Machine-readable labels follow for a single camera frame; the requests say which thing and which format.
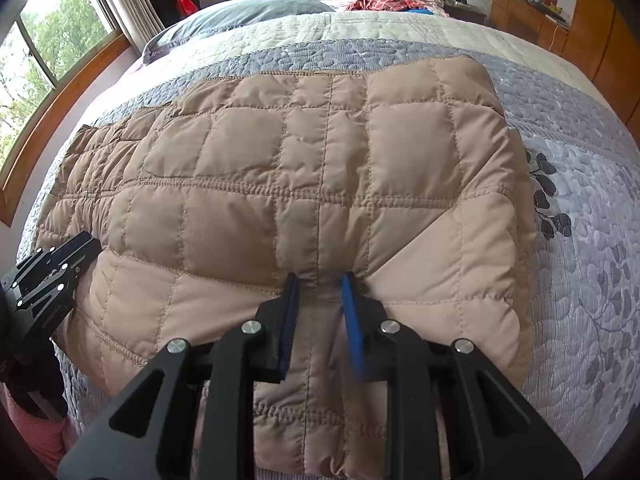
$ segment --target jacket sleeve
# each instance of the jacket sleeve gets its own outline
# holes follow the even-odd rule
[[[6,410],[14,426],[36,457],[55,476],[65,455],[62,431],[66,426],[66,418],[59,422],[38,418],[18,406],[8,391],[5,391],[5,394]]]

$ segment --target tan quilted jacket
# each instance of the tan quilted jacket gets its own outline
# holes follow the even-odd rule
[[[351,378],[341,274],[426,338],[472,339],[521,384],[532,204],[485,69],[423,59],[204,80],[85,126],[35,242],[100,238],[57,341],[112,395],[171,338],[219,338],[297,273],[289,375],[255,393],[257,465],[380,478],[385,389]]]

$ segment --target pillow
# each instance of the pillow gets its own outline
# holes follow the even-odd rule
[[[231,0],[192,14],[153,37],[142,51],[147,65],[192,38],[208,38],[232,28],[299,14],[334,12],[317,0]]]

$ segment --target red clothing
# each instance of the red clothing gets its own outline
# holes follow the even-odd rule
[[[66,426],[66,418],[60,422],[52,422],[33,416],[18,406],[9,392],[6,392],[6,410],[24,441],[55,476],[65,455],[62,432]]]
[[[356,0],[347,10],[406,10],[427,9],[420,0]]]

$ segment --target bedspread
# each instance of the bedspread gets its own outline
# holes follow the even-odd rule
[[[458,54],[487,68],[507,122],[527,149],[539,236],[531,261],[535,346],[524,394],[586,474],[640,400],[640,153],[575,66],[513,36],[437,16],[290,16],[188,43],[107,90],[82,122],[116,121],[212,76],[375,70]],[[31,247],[68,143],[34,204],[20,256]],[[75,371],[66,385],[84,424],[81,392],[94,387]]]

